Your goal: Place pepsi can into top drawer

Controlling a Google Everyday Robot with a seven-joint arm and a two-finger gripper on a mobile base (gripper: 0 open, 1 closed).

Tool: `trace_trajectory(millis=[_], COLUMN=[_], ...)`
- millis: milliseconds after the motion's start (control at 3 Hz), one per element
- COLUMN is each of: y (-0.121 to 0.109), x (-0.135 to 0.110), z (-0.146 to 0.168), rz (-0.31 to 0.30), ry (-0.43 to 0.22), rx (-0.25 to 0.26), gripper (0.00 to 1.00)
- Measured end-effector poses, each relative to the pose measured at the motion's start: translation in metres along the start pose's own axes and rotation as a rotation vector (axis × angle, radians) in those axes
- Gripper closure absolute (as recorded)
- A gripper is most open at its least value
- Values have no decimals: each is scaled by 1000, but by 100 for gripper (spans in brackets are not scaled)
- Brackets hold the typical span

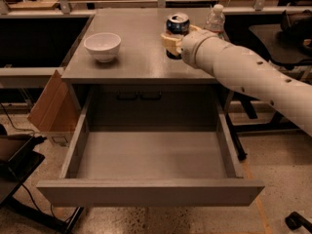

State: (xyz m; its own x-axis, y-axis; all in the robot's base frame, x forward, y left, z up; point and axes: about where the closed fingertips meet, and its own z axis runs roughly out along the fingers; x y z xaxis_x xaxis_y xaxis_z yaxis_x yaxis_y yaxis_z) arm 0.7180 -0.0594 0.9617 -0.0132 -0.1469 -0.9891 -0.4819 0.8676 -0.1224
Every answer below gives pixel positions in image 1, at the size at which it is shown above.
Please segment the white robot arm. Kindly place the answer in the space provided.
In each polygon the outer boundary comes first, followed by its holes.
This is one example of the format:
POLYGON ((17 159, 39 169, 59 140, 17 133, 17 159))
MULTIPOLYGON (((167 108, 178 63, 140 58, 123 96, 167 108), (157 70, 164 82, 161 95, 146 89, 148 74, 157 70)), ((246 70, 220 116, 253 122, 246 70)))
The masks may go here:
POLYGON ((186 35, 161 35, 163 46, 221 85, 268 103, 312 136, 312 86, 295 80, 254 51, 231 44, 199 27, 186 35))

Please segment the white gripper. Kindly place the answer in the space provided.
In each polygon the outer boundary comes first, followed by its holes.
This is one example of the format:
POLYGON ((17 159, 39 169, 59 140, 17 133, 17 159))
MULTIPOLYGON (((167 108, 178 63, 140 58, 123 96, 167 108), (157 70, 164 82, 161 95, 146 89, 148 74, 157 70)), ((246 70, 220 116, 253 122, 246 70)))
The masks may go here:
POLYGON ((217 54, 219 38, 209 30, 190 24, 189 32, 184 38, 180 34, 162 33, 162 44, 172 55, 181 54, 182 60, 195 69, 209 67, 217 54))

